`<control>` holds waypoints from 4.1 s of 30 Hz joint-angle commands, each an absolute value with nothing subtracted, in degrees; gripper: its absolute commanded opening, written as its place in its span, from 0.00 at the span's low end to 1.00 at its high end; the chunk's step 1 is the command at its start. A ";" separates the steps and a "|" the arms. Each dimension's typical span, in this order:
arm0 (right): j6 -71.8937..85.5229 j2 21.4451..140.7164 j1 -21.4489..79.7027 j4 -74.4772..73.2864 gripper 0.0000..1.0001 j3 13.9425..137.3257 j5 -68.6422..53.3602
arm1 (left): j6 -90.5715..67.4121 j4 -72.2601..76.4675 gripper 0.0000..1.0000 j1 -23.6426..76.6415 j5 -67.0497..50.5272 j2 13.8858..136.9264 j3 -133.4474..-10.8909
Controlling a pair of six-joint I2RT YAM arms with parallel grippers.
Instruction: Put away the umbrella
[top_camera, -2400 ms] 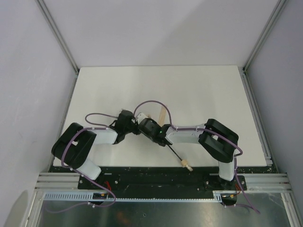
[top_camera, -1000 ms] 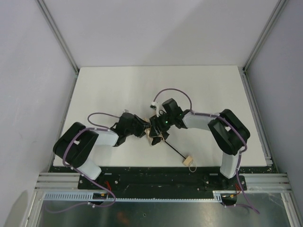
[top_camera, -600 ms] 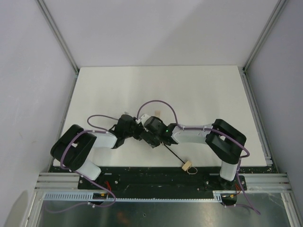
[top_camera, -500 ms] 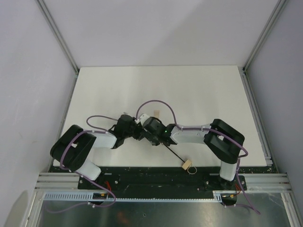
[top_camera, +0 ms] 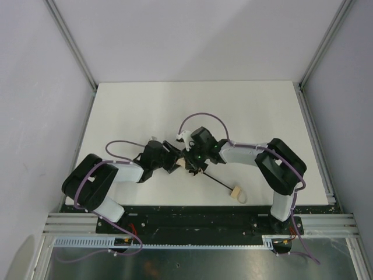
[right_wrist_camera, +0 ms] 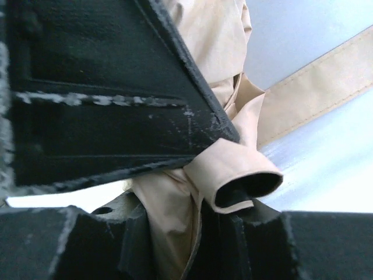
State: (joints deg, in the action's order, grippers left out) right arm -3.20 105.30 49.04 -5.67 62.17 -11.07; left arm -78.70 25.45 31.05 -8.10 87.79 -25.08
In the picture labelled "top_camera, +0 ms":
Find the beige folding umbrella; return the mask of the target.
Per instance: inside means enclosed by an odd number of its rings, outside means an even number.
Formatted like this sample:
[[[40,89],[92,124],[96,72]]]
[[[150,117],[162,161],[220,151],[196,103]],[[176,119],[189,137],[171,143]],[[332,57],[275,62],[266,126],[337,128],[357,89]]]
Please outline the beige folding umbrella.
[[[218,180],[217,178],[213,177],[212,175],[206,173],[201,167],[197,169],[191,169],[191,165],[187,163],[187,161],[182,157],[176,161],[177,166],[183,167],[189,173],[193,174],[194,176],[197,174],[202,174],[209,179],[215,181],[216,183],[222,185],[226,189],[230,190],[230,197],[236,200],[239,204],[245,205],[248,201],[248,197],[246,192],[238,185],[234,187],[230,187],[229,185],[225,184],[224,182]]]

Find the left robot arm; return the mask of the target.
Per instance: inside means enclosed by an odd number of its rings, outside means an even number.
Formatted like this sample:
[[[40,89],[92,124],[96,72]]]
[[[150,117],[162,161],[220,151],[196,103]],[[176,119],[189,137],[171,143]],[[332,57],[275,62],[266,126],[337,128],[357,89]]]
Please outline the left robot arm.
[[[97,214],[111,222],[118,222],[124,207],[107,194],[114,182],[144,183],[157,169],[172,173],[181,151],[167,141],[151,140],[135,159],[103,160],[87,155],[62,184],[62,192],[73,200],[77,209]]]

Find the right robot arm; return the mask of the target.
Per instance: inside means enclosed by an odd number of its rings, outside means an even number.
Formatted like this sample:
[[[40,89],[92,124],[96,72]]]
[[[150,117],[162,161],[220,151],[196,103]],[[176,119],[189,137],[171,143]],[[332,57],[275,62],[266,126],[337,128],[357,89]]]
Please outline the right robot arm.
[[[273,190],[270,215],[285,222],[291,215],[298,183],[304,183],[307,165],[281,139],[264,144],[236,143],[230,139],[216,140],[205,127],[194,132],[182,131],[177,141],[185,145],[182,156],[185,168],[194,173],[213,164],[237,163],[257,167]]]

